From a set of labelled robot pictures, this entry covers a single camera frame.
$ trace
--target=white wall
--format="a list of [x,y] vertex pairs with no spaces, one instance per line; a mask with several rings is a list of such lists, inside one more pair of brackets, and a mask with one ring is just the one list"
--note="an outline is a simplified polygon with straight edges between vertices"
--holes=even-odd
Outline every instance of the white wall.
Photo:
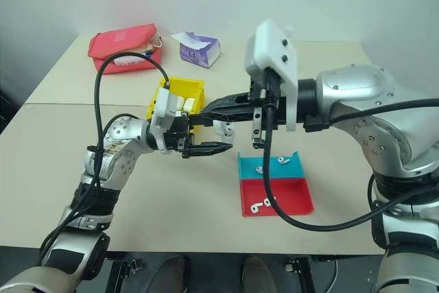
[[18,102],[76,34],[150,22],[164,34],[190,30],[223,39],[247,38],[272,17],[293,25],[298,40],[364,40],[371,59],[401,77],[414,68],[431,78],[437,73],[438,0],[0,0],[0,6],[0,82]]

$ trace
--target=red tray compartment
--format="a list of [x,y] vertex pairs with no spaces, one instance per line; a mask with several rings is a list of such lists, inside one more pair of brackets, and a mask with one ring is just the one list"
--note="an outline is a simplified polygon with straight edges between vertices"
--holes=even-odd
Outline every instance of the red tray compartment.
[[[279,206],[288,215],[307,215],[314,211],[313,202],[305,178],[272,178],[270,180],[273,194]],[[253,204],[267,198],[260,178],[241,180],[241,208],[242,216],[271,216],[277,215],[272,207],[259,207],[258,213],[250,210]]]

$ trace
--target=white object in yellow bin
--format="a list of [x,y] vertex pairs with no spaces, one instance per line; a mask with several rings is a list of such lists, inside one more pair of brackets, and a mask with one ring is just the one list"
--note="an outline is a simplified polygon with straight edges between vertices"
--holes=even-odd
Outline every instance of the white object in yellow bin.
[[184,105],[185,105],[185,98],[183,96],[178,96],[176,110],[181,111]]
[[195,102],[195,99],[190,97],[186,100],[185,105],[183,106],[183,110],[187,113],[190,113],[193,107],[193,103]]

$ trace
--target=floor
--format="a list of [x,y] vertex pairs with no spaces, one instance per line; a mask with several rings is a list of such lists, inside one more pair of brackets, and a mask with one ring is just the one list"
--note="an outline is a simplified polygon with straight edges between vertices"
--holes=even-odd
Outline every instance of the floor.
[[[20,271],[33,266],[37,250],[31,248],[0,247],[0,285]],[[128,253],[126,259],[142,259],[144,267],[123,281],[122,293],[143,293],[152,273],[176,253]],[[239,271],[245,255],[225,253],[185,253],[191,261],[191,292],[235,293],[240,291]],[[285,271],[285,263],[297,255],[258,255],[270,269],[278,293],[300,293],[298,277]],[[328,288],[334,275],[334,261],[317,261],[310,257],[311,271],[317,293]],[[339,272],[331,293],[374,292],[381,256],[351,257],[338,261]],[[105,260],[99,276],[83,282],[78,293],[105,292],[112,262]]]

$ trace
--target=black cable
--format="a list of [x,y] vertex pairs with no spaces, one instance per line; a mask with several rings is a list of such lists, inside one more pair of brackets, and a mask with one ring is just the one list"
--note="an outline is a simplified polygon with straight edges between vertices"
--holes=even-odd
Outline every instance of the black cable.
[[270,201],[273,209],[278,213],[278,215],[286,222],[291,224],[292,226],[295,226],[297,228],[301,228],[308,231],[319,231],[319,232],[329,232],[329,231],[339,231],[351,228],[353,226],[357,226],[359,224],[362,224],[374,216],[383,213],[384,211],[387,211],[388,209],[392,208],[396,204],[399,204],[401,202],[404,202],[405,200],[416,196],[418,194],[423,194],[431,189],[434,188],[435,185],[429,185],[429,186],[422,186],[419,188],[416,188],[412,191],[409,191],[403,195],[400,195],[399,197],[381,205],[380,207],[375,208],[373,211],[364,214],[360,216],[359,218],[356,218],[354,220],[330,225],[330,226],[316,226],[312,224],[307,224],[300,222],[298,220],[295,220],[286,214],[282,208],[278,205],[277,201],[274,199],[272,187],[270,184],[270,152],[271,152],[271,144],[272,144],[272,133],[273,133],[273,123],[274,123],[274,111],[275,108],[268,106],[265,108],[265,115],[266,115],[266,123],[265,123],[265,149],[263,151],[263,184],[265,187],[265,192],[267,194],[268,200]]
[[368,204],[369,204],[369,207],[370,207],[371,211],[373,209],[373,206],[372,206],[372,203],[373,203],[373,201],[372,201],[372,188],[373,188],[373,180],[374,179],[375,179],[375,175],[373,175],[373,173],[372,173],[372,175],[369,178],[369,183],[368,183]]
[[[75,216],[77,215],[77,212],[80,210],[82,204],[87,199],[87,197],[92,192],[92,188],[97,185],[100,187],[100,179],[99,179],[99,173],[101,172],[101,166],[102,166],[102,160],[104,157],[104,132],[106,133],[111,125],[111,121],[106,125],[105,129],[102,129],[102,118],[101,118],[101,108],[100,108],[100,102],[99,102],[99,92],[101,87],[101,79],[104,74],[105,68],[116,58],[120,58],[122,56],[136,56],[138,58],[142,58],[148,62],[151,62],[162,74],[166,81],[164,88],[169,89],[169,77],[166,74],[166,71],[154,60],[151,58],[148,58],[146,55],[134,53],[132,51],[125,51],[122,53],[114,54],[107,58],[104,63],[102,63],[101,67],[97,71],[96,80],[95,80],[95,90],[94,90],[94,98],[95,98],[95,117],[96,117],[96,128],[97,128],[97,145],[95,148],[95,166],[94,166],[94,176],[90,183],[90,187],[87,189],[86,193],[81,197],[81,199],[78,201],[78,203],[74,206],[74,208],[71,210],[71,212],[68,214],[68,216],[62,221],[61,224],[59,224],[48,236],[46,236],[45,240],[43,241],[44,244],[41,246],[43,247],[43,250],[41,251],[39,257],[37,266],[41,265],[45,255],[53,245],[53,243],[58,238],[59,234],[61,234],[62,230],[72,221],[74,220]],[[119,117],[135,117],[133,115],[129,114],[122,114],[117,115],[113,119],[117,119]]]
[[338,123],[339,121],[377,115],[379,113],[388,113],[390,111],[413,109],[413,108],[427,108],[433,106],[439,106],[439,98],[415,99],[414,101],[405,101],[405,102],[388,104],[386,106],[379,106],[377,108],[363,110],[357,113],[348,113],[346,115],[341,115],[330,119],[329,123],[333,125],[335,123]]

